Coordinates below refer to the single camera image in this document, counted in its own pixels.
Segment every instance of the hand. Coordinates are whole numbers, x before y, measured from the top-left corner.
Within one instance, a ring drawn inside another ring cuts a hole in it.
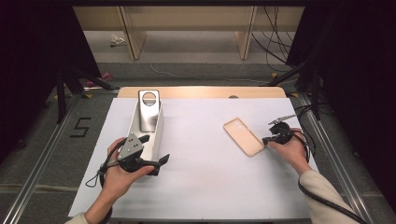
[[[117,143],[122,141],[124,138],[119,138],[111,144],[107,149],[107,154],[113,149]],[[116,150],[111,156],[110,160],[114,160],[118,157],[119,152]],[[153,166],[145,166],[133,173],[128,173],[119,166],[109,167],[106,172],[105,184],[103,185],[102,191],[97,197],[96,201],[92,204],[90,209],[85,213],[84,217],[88,223],[99,223],[101,222],[111,206],[117,201],[119,197],[124,195],[129,187],[143,175],[147,175],[154,169]]]
[[[291,130],[298,132],[301,131],[300,129],[296,128],[292,128]],[[303,136],[298,132],[295,134],[300,138],[303,138]],[[301,142],[296,137],[293,136],[285,145],[281,145],[276,142],[269,142],[268,146],[275,149],[282,159],[289,163],[294,168],[294,170],[296,170],[297,174],[300,175],[304,171],[311,170],[308,162],[306,162],[303,144],[301,144]]]

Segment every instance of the beige phone case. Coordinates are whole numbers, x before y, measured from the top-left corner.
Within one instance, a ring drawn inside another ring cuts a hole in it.
[[[225,123],[224,129],[249,157],[264,149],[262,141],[248,129],[248,126],[241,119],[236,118]]]

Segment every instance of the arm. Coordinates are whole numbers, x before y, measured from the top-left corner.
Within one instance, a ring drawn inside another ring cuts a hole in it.
[[[348,211],[352,209],[343,201],[332,184],[321,174],[312,170],[305,159],[305,151],[300,141],[292,137],[285,145],[270,142],[269,147],[275,149],[284,161],[289,163],[300,177],[300,184],[308,191],[324,198],[332,203],[344,207]],[[304,196],[308,204],[311,220],[313,223],[357,223],[350,217],[334,210],[333,208],[319,203],[308,196]]]
[[[107,149],[107,153],[111,151],[111,149],[123,138],[117,139],[111,146]],[[116,150],[111,160],[116,159],[118,156],[118,151]],[[140,168],[138,171],[133,173],[128,173],[119,166],[113,166],[108,168],[106,172],[106,181],[103,185],[102,191],[99,196],[92,204],[92,206],[88,209],[85,214],[78,214],[73,217],[70,221],[66,222],[67,224],[85,224],[85,223],[99,223],[102,221],[113,204],[124,195],[129,187],[141,176],[147,175],[150,173],[154,167],[145,166]]]

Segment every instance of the white table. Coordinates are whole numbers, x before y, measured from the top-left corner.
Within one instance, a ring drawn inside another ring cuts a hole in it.
[[[154,221],[264,221],[309,218],[298,176],[267,148],[247,157],[223,130],[235,117],[259,139],[268,122],[294,113],[287,98],[163,99],[160,155],[170,154],[159,176],[134,183],[113,206],[113,217]],[[114,99],[69,216],[86,211],[100,186],[85,186],[106,158],[106,148],[126,136],[135,98]],[[290,127],[300,127],[297,118]],[[311,158],[310,165],[318,169]]]

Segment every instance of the white sleeve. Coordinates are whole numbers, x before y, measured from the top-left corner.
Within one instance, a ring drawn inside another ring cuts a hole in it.
[[[320,173],[309,170],[300,175],[300,184],[308,191],[326,199],[332,203],[336,203],[346,210],[353,212],[353,210],[344,202],[337,190],[332,184]],[[319,203],[305,195],[305,201],[308,204],[311,220],[313,223],[327,224],[327,223],[358,223],[352,218],[330,208],[329,206]]]
[[[84,213],[78,213],[72,219],[66,221],[64,224],[90,224],[87,219],[85,219]]]

